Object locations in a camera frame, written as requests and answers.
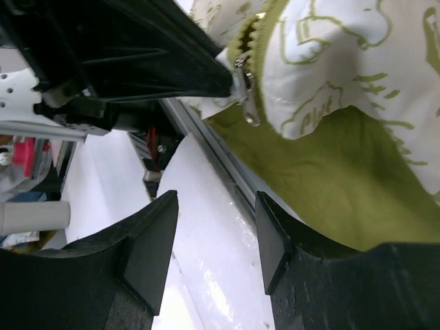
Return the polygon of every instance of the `zipper pull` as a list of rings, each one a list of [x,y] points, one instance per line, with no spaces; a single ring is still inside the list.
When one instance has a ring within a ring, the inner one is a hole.
[[[244,54],[235,61],[234,84],[238,101],[243,105],[243,117],[248,124],[257,127],[261,124],[261,118],[255,103],[255,79],[243,68],[248,57]]]

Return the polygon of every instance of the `white cylinder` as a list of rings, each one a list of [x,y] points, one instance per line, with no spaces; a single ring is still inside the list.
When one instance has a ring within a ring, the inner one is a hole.
[[[69,225],[66,201],[0,203],[0,235],[60,230]]]

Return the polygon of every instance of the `zipper slider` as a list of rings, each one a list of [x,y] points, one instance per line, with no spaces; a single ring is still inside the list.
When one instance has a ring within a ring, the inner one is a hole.
[[[255,79],[243,68],[248,58],[244,54],[235,61],[234,84],[238,101],[243,105],[243,117],[248,124],[257,127],[261,124],[261,119],[255,104]]]

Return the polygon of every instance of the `olive green fabric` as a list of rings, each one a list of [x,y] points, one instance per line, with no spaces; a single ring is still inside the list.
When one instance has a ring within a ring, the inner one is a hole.
[[[349,107],[285,140],[240,106],[207,120],[233,152],[313,229],[358,250],[385,241],[440,241],[440,208],[381,124]]]

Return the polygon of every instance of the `bolt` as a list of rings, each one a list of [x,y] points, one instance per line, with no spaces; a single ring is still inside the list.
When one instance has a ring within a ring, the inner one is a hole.
[[[157,147],[157,151],[159,151],[160,153],[165,153],[166,152],[166,146],[159,145]]]

